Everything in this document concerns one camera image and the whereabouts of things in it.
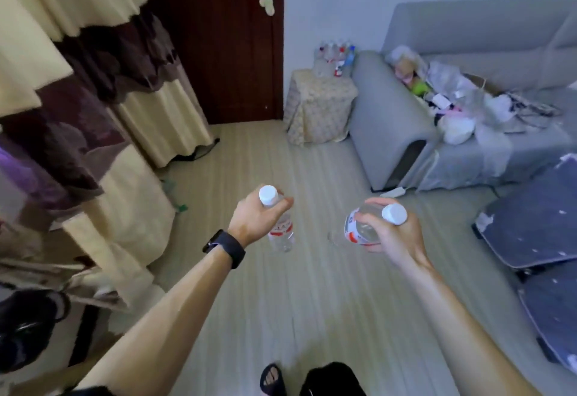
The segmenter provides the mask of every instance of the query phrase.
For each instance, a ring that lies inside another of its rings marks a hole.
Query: door
[[[283,4],[153,0],[209,123],[282,116]]]

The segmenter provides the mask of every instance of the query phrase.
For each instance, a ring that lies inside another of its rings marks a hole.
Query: door frame
[[[284,95],[283,76],[285,62],[285,0],[275,0],[275,14],[272,16],[272,92],[274,116],[283,119]]]

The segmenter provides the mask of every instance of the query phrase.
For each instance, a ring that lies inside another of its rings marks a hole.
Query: black sleeve
[[[114,396],[114,394],[106,387],[92,387],[66,392],[61,394],[61,396]]]

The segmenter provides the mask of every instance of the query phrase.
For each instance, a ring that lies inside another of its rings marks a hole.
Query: forearm
[[[538,395],[434,269],[411,277],[459,392]]]
[[[77,388],[105,385],[116,396],[169,393],[188,358],[232,259],[216,247],[132,327]]]

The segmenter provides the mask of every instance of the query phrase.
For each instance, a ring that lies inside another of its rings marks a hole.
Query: foot
[[[263,370],[260,377],[260,390],[262,396],[286,396],[283,375],[276,364],[269,364]]]

